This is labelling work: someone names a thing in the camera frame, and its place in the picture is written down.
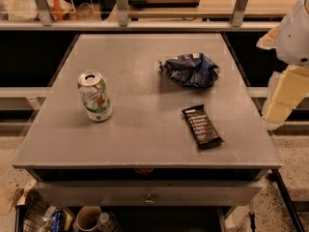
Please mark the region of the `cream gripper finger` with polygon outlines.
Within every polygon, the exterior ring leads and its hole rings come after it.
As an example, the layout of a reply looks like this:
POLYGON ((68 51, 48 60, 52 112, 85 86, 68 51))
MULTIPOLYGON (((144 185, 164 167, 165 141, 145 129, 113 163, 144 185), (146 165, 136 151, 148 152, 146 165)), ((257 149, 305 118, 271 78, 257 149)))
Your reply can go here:
POLYGON ((282 124, 309 94, 309 68, 289 65, 282 72, 274 72, 267 87, 263 118, 272 124, 282 124))
POLYGON ((265 50, 275 49, 277 47, 277 33, 278 27, 273 27, 258 39, 256 46, 265 50))

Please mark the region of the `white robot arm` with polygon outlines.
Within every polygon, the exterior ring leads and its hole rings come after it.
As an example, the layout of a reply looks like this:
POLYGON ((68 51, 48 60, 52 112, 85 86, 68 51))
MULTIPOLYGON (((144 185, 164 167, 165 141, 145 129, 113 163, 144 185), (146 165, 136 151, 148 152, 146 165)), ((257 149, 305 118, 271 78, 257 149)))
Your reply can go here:
POLYGON ((272 127, 283 124, 309 94, 309 0, 297 0, 280 24, 256 43, 274 49, 278 60, 287 64, 268 82, 263 119, 272 127))

